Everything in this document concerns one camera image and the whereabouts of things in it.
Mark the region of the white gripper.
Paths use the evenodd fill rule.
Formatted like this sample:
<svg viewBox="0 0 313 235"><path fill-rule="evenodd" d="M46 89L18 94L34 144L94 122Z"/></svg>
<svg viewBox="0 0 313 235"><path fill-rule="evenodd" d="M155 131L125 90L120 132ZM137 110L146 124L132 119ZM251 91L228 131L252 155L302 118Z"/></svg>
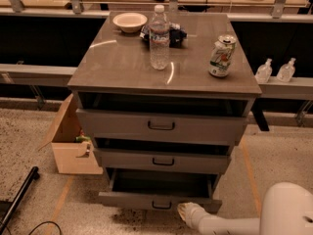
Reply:
<svg viewBox="0 0 313 235"><path fill-rule="evenodd" d="M177 206L177 211L182 220L193 229L199 228L201 220L209 216L204 208L194 203L181 203Z"/></svg>

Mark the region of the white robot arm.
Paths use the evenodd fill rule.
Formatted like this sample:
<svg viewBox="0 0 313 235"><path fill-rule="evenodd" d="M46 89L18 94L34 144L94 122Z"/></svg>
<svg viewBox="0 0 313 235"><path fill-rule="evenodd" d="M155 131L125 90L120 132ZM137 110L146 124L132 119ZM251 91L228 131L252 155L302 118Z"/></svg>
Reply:
<svg viewBox="0 0 313 235"><path fill-rule="evenodd" d="M201 235L313 235L313 194L290 182L267 190L260 218L222 218L195 203L181 203L177 210Z"/></svg>

